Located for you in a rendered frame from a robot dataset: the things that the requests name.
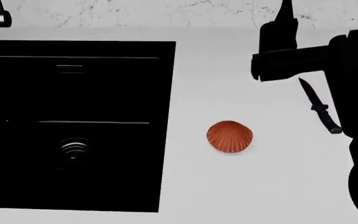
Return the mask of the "black rectangular sink basin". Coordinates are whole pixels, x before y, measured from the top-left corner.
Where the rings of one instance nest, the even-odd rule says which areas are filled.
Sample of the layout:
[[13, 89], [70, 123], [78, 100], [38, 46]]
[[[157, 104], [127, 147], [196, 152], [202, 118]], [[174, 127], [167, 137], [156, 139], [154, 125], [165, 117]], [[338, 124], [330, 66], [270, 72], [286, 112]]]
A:
[[158, 212], [175, 47], [0, 40], [0, 208]]

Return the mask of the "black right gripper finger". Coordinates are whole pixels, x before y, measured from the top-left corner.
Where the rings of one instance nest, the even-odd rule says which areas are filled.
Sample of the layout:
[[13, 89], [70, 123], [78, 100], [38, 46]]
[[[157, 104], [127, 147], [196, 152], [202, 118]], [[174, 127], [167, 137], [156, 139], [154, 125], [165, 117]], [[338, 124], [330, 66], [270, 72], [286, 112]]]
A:
[[275, 20], [261, 26], [259, 53], [296, 49], [298, 19], [294, 18], [292, 0], [282, 0]]

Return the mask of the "chrome sink drain strainer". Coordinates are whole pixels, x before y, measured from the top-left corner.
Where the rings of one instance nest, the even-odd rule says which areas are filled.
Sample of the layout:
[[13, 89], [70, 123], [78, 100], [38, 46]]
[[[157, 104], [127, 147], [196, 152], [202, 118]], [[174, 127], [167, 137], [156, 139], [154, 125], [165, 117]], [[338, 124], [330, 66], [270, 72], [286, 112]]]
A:
[[86, 138], [68, 138], [59, 142], [58, 155], [64, 164], [78, 166], [88, 157], [89, 143]]

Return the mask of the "orange scallop shell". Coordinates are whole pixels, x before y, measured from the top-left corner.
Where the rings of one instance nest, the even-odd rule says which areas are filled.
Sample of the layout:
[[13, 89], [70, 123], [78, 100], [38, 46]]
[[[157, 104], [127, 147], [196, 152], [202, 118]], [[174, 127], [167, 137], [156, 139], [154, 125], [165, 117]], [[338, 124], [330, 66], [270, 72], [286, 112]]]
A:
[[245, 151], [253, 137], [250, 128], [236, 121], [220, 121], [206, 132], [206, 138], [212, 147], [229, 154]]

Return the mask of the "black dagger knife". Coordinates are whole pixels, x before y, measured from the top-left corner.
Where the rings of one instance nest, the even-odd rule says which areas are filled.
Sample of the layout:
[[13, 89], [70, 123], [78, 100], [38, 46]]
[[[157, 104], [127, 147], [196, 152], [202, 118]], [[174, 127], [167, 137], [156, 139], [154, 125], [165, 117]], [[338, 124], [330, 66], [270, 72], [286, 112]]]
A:
[[311, 110], [316, 112], [324, 127], [331, 134], [341, 134], [342, 128], [333, 121], [332, 117], [328, 113], [329, 106], [321, 102], [313, 87], [308, 82], [302, 78], [298, 78], [298, 80], [309, 101], [311, 102]]

